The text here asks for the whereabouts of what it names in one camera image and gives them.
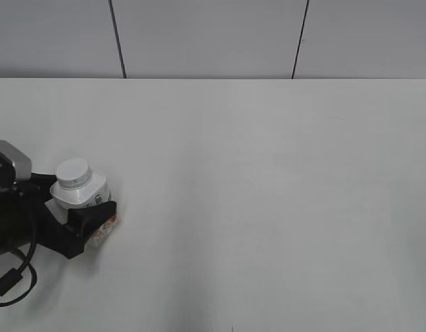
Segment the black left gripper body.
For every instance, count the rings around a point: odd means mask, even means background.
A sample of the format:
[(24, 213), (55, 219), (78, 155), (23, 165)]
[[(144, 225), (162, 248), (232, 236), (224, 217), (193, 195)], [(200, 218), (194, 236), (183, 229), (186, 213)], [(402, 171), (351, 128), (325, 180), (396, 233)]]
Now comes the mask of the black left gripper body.
[(26, 244), (43, 245), (45, 202), (30, 180), (0, 187), (0, 256)]

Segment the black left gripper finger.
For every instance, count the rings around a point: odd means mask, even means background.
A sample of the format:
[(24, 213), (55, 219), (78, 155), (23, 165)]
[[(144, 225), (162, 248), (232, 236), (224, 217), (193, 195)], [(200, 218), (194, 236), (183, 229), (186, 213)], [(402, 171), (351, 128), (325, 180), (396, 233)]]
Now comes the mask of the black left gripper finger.
[(116, 215), (115, 201), (66, 210), (49, 200), (43, 208), (43, 246), (67, 259), (82, 254), (93, 234)]
[(54, 174), (32, 173), (30, 182), (37, 188), (37, 194), (42, 200), (51, 200), (50, 188), (57, 182)]

